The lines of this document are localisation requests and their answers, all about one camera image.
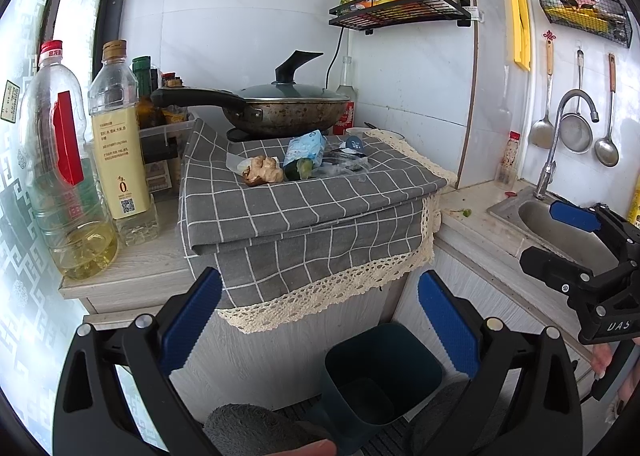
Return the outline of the person's right hand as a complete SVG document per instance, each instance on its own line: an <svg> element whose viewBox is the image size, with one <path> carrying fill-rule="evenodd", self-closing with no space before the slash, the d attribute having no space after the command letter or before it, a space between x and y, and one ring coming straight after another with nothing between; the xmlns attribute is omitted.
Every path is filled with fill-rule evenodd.
<svg viewBox="0 0 640 456"><path fill-rule="evenodd" d="M591 358L591 368L594 371L594 374L601 378L605 374L605 370L608 368L608 365L612 363L613 351L611 346L608 343L604 344L595 344L592 347L592 358ZM640 365L636 363L632 372L626 377L623 384L620 386L620 390L618 390L618 397L624 403L629 401L632 393L634 393L634 389L638 386L640 380Z"/></svg>

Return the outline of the person's left hand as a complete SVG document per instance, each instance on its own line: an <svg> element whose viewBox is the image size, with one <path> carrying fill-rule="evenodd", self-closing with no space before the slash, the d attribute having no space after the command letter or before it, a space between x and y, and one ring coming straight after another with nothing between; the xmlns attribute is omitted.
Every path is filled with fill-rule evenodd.
<svg viewBox="0 0 640 456"><path fill-rule="evenodd" d="M295 450L284 450L268 456L336 456L337 447L330 440L319 440Z"/></svg>

